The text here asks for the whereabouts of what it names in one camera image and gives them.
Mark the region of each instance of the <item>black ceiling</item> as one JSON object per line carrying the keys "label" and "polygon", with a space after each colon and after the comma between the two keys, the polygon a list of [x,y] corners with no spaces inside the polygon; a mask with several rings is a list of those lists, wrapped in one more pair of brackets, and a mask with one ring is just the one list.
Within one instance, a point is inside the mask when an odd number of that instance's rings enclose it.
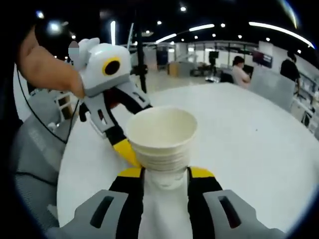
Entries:
{"label": "black ceiling", "polygon": [[[205,40],[239,40],[258,43],[259,40],[271,39],[274,45],[297,52],[301,50],[301,57],[317,65],[315,51],[308,48],[302,41],[270,29],[252,27],[250,21],[272,24],[295,32],[314,45],[319,46],[319,31],[315,25],[314,3],[309,0],[290,0],[289,3],[300,20],[295,29],[293,22],[285,13],[279,0],[109,0],[107,3],[96,4],[96,1],[86,2],[76,6],[60,5],[39,6],[46,20],[68,21],[68,28],[77,35],[77,40],[98,36],[102,41],[110,42],[109,23],[117,21],[117,43],[127,43],[130,24],[136,19],[136,9],[141,18],[143,31],[154,32],[150,37],[143,37],[143,41],[156,41],[172,33],[181,33],[191,27],[213,23],[214,28],[196,32],[185,32],[169,41],[186,42]],[[59,37],[43,37],[43,44],[57,55],[67,55],[69,35]]]}

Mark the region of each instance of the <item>cable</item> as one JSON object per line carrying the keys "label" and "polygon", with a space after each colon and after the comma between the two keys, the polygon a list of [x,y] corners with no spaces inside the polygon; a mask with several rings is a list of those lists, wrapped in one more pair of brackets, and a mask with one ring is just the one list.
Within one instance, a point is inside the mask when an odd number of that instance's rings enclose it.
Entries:
{"label": "cable", "polygon": [[77,106],[78,106],[78,104],[79,104],[79,100],[78,100],[78,102],[76,103],[74,112],[73,112],[73,114],[72,114],[72,118],[71,118],[71,122],[70,122],[70,129],[69,129],[69,133],[68,133],[67,139],[66,139],[66,140],[63,140],[63,139],[61,139],[59,136],[57,136],[56,134],[54,134],[54,133],[42,122],[42,120],[38,117],[38,115],[34,112],[34,110],[32,109],[31,105],[29,104],[29,102],[28,102],[28,100],[26,99],[26,96],[25,96],[25,94],[24,94],[18,69],[16,69],[16,72],[17,72],[17,75],[18,75],[18,80],[19,80],[19,84],[20,84],[20,88],[21,88],[23,97],[24,97],[25,102],[27,103],[28,107],[30,108],[31,112],[33,113],[33,115],[34,115],[34,116],[36,117],[36,119],[43,125],[43,127],[45,127],[46,130],[50,132],[50,134],[52,134],[55,138],[57,138],[57,139],[58,139],[59,141],[61,141],[62,143],[66,144],[67,141],[68,141],[68,139],[69,139],[70,133],[71,133],[72,121],[73,121],[73,117],[74,117],[75,112],[76,112],[76,108],[77,108]]}
{"label": "cable", "polygon": [[74,108],[74,111],[73,111],[73,114],[72,114],[72,117],[71,117],[71,121],[70,121],[70,128],[69,128],[69,132],[68,132],[68,137],[66,138],[66,141],[69,141],[69,137],[70,137],[71,130],[72,130],[73,118],[74,118],[74,115],[75,115],[75,112],[76,112],[76,108],[78,108],[79,102],[80,102],[80,100],[78,100],[78,102],[75,105],[75,108]]}
{"label": "cable", "polygon": [[14,174],[20,175],[20,176],[30,176],[30,177],[32,177],[32,178],[34,178],[34,179],[37,179],[37,180],[39,180],[39,181],[41,181],[41,182],[43,182],[43,183],[46,183],[46,184],[48,184],[48,185],[50,185],[50,186],[53,186],[53,187],[57,187],[57,186],[58,186],[57,183],[50,182],[50,181],[48,181],[48,180],[45,180],[45,179],[43,179],[43,178],[40,178],[40,177],[38,177],[38,176],[32,174],[32,173],[16,171],[16,172],[14,172]]}

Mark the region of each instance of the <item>black circle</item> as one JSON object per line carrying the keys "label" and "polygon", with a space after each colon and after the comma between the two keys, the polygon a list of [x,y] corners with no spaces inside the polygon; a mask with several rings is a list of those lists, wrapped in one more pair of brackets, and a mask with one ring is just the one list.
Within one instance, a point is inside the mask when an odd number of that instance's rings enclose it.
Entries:
{"label": "black circle", "polygon": [[111,61],[106,67],[105,67],[105,74],[107,75],[113,75],[117,73],[117,71],[120,68],[120,62],[119,61]]}

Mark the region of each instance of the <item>stacked paper cups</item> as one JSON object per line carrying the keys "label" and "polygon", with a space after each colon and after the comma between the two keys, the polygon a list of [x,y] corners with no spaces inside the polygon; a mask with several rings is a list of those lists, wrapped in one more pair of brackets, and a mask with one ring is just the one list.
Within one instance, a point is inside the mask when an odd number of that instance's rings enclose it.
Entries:
{"label": "stacked paper cups", "polygon": [[127,137],[152,181],[166,189],[178,187],[190,161],[195,136],[195,117],[173,107],[154,107],[133,116]]}

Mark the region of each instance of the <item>white paper cup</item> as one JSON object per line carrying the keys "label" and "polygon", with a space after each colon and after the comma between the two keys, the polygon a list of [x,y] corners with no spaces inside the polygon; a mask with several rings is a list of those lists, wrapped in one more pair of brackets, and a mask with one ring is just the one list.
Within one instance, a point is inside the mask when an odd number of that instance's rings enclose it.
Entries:
{"label": "white paper cup", "polygon": [[145,168],[178,171],[189,164],[196,129],[192,114],[174,107],[154,107],[134,115],[126,133],[137,160]]}

